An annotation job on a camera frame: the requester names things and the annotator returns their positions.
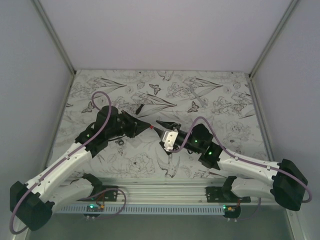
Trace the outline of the black fuse box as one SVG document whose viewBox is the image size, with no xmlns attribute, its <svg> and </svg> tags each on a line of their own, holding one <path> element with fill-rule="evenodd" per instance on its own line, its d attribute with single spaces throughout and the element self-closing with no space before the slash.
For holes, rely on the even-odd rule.
<svg viewBox="0 0 320 240">
<path fill-rule="evenodd" d="M 168 151 L 168 150 L 165 149 L 165 143 L 164 143 L 164 142 L 160 141 L 159 144 L 160 144 L 161 148 L 162 148 L 167 154 L 170 154 L 170 153 L 171 153 L 170 151 Z"/>
</svg>

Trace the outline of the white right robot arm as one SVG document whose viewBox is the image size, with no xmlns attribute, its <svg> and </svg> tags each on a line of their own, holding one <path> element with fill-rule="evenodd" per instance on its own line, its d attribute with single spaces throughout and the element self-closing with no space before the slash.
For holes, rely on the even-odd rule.
<svg viewBox="0 0 320 240">
<path fill-rule="evenodd" d="M 168 154 L 185 149 L 198 154 L 206 168 L 231 174 L 221 188 L 226 202 L 244 197 L 268 198 L 285 209 L 299 211 L 303 203 L 311 201 L 310 197 L 304 199 L 305 193 L 310 192 L 308 181 L 291 160 L 265 161 L 231 151 L 222 145 L 207 120 L 193 122 L 187 132 L 176 122 L 157 123 L 164 128 L 155 131 Z"/>
</svg>

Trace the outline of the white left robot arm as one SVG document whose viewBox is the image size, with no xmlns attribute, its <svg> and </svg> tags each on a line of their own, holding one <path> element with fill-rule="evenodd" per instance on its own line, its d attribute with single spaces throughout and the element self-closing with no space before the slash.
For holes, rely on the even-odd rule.
<svg viewBox="0 0 320 240">
<path fill-rule="evenodd" d="M 31 231 L 42 228 L 59 208 L 73 201 L 98 200 L 102 183 L 92 174 L 86 174 L 70 186 L 61 184 L 80 165 L 92 160 L 114 138 L 134 138 L 151 125 L 114 106 L 104 106 L 92 122 L 75 138 L 71 147 L 51 166 L 26 183 L 15 182 L 9 190 L 9 209 L 12 216 L 9 229 L 15 231 L 13 222 L 18 218 Z"/>
</svg>

